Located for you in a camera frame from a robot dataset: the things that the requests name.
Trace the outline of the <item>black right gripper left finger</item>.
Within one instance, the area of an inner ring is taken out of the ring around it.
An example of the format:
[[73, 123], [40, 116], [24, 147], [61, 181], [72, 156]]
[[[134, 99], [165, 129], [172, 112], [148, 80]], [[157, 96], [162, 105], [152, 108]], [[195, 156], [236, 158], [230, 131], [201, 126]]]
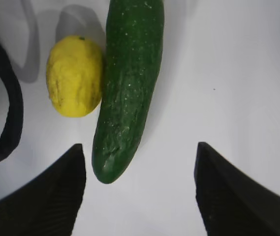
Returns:
[[0, 200], [0, 236], [70, 236], [85, 186], [83, 147], [74, 144], [44, 172]]

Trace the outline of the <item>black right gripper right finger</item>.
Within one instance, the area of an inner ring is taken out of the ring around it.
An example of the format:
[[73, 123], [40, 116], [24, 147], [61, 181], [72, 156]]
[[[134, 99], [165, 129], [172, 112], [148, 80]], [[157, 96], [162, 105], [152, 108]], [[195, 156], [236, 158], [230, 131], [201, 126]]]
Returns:
[[280, 196], [206, 142], [197, 146], [196, 201], [209, 236], [280, 236]]

